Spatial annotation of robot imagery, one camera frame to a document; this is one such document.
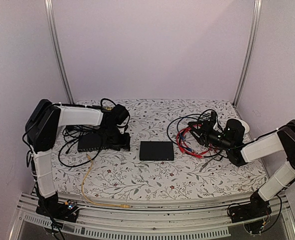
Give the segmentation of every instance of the yellow cable connector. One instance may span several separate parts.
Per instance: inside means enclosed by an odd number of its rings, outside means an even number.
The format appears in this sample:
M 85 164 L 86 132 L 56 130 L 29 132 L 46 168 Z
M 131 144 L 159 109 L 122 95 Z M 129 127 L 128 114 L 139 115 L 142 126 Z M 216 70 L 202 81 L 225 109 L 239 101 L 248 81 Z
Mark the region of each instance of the yellow cable connector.
M 91 169 L 92 169 L 92 167 L 93 167 L 93 163 L 94 163 L 93 160 L 92 160 L 92 158 L 90 157 L 90 155 L 86 154 L 86 156 L 87 156 L 88 160 L 91 161 L 91 166 L 89 167 L 89 169 L 88 169 L 87 173 L 85 174 L 85 176 L 84 176 L 84 178 L 83 178 L 83 181 L 82 181 L 81 192 L 82 192 L 83 197 L 84 197 L 88 202 L 90 202 L 91 204 L 98 205 L 98 206 L 104 206 L 104 207 L 119 207 L 119 208 L 125 208 L 125 209 L 130 208 L 131 206 L 130 206 L 130 205 L 126 205 L 126 204 L 119 204 L 119 205 L 118 205 L 118 204 L 105 204 L 105 203 L 97 203 L 97 202 L 93 202 L 93 201 L 91 201 L 91 200 L 85 195 L 85 193 L 84 193 L 84 188 L 83 188 L 83 186 L 84 186 L 84 182 L 85 182 L 87 176 L 89 175 L 89 173 L 90 173 L 90 171 L 91 171 Z

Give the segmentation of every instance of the bundle of red cable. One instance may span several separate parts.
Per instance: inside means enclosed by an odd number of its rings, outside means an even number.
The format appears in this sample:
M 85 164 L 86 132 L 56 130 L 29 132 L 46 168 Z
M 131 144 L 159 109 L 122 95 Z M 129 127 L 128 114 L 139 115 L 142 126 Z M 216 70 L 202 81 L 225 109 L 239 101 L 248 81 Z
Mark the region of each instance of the bundle of red cable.
M 209 148 L 208 150 L 206 151 L 203 151 L 203 152 L 200 152 L 200 153 L 196 153 L 191 147 L 189 147 L 187 144 L 186 144 L 186 134 L 189 133 L 191 131 L 191 128 L 190 127 L 186 127 L 182 130 L 180 130 L 177 135 L 176 135 L 176 143 L 178 145 L 178 148 L 180 149 L 180 151 L 182 153 L 186 153 L 188 155 L 191 155 L 191 156 L 194 156 L 196 158 L 199 158 L 199 159 L 202 159 L 203 158 L 203 155 L 208 153 L 211 149 Z

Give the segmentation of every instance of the white panel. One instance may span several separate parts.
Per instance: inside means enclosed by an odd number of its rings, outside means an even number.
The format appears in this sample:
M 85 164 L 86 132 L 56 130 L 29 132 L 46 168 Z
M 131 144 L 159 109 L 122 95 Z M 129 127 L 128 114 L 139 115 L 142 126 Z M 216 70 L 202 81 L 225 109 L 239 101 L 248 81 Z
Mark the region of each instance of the white panel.
M 66 102 L 42 0 L 0 1 L 0 240 L 34 184 L 21 137 L 42 98 Z
M 76 101 L 233 100 L 254 1 L 56 0 Z
M 261 18 L 244 92 L 242 118 L 257 137 L 295 119 L 295 1 L 262 1 Z M 266 157 L 273 174 L 284 153 Z M 295 217 L 295 183 L 286 190 Z

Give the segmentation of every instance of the floral pattern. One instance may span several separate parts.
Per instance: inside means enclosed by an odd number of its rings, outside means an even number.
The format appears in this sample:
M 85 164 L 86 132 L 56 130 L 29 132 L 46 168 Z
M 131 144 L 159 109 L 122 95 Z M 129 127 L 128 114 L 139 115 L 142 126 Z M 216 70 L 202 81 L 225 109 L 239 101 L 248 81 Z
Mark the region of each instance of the floral pattern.
M 98 101 L 81 101 L 79 104 L 97 105 Z M 181 153 L 174 146 L 174 161 L 140 161 L 141 141 L 168 141 L 168 124 L 181 116 L 202 113 L 206 109 L 217 111 L 222 126 L 230 118 L 238 118 L 228 101 L 213 100 L 164 100 L 134 99 L 119 100 L 131 118 L 127 132 L 130 133 L 130 151 L 102 150 L 94 160 L 94 166 L 88 175 L 84 191 L 88 196 L 124 200 L 182 200 L 213 198 L 239 193 L 253 192 L 266 180 L 266 172 L 261 161 L 236 167 L 223 158 L 209 161 L 209 158 L 195 158 Z M 189 120 L 180 123 L 184 128 Z M 169 133 L 177 133 L 173 124 Z M 202 147 L 192 138 L 186 139 L 194 150 Z M 81 194 L 81 182 L 90 163 L 69 168 L 58 161 L 58 152 L 64 144 L 59 135 L 51 156 L 53 180 L 59 192 Z M 68 154 L 62 151 L 61 160 L 69 165 L 87 161 L 84 152 L 78 152 L 73 146 Z

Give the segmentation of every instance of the vertical metal post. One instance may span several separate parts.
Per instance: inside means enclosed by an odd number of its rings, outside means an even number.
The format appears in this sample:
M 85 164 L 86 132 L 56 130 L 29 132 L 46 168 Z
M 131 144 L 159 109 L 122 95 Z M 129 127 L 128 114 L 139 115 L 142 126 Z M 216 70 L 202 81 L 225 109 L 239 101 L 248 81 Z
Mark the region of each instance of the vertical metal post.
M 66 93 L 66 97 L 69 101 L 70 104 L 74 104 L 74 99 L 72 96 L 72 92 L 70 89 L 70 85 L 68 82 L 67 78 L 67 73 L 63 64 L 63 58 L 60 50 L 60 45 L 59 45 L 59 39 L 58 39 L 58 33 L 57 33 L 57 28 L 56 28 L 56 23 L 54 19 L 54 11 L 53 11 L 53 5 L 52 5 L 52 0 L 45 0 L 45 10 L 46 10 L 46 16 L 47 16 L 47 22 L 48 22 L 48 27 L 49 27 L 49 32 L 51 35 L 52 43 L 53 43 L 53 48 L 57 60 L 57 65 L 58 69 L 61 75 L 63 87 Z
M 236 108 L 240 102 L 240 98 L 242 95 L 242 91 L 244 88 L 244 84 L 245 84 L 249 66 L 250 66 L 251 55 L 252 55 L 254 42 L 257 36 L 257 31 L 259 26 L 261 5 L 262 5 L 262 0 L 255 0 L 250 35 L 249 35 L 249 40 L 248 40 L 247 49 L 246 49 L 246 55 L 245 55 L 245 59 L 244 59 L 243 67 L 242 67 L 241 76 L 237 85 L 237 90 L 233 100 L 233 105 Z

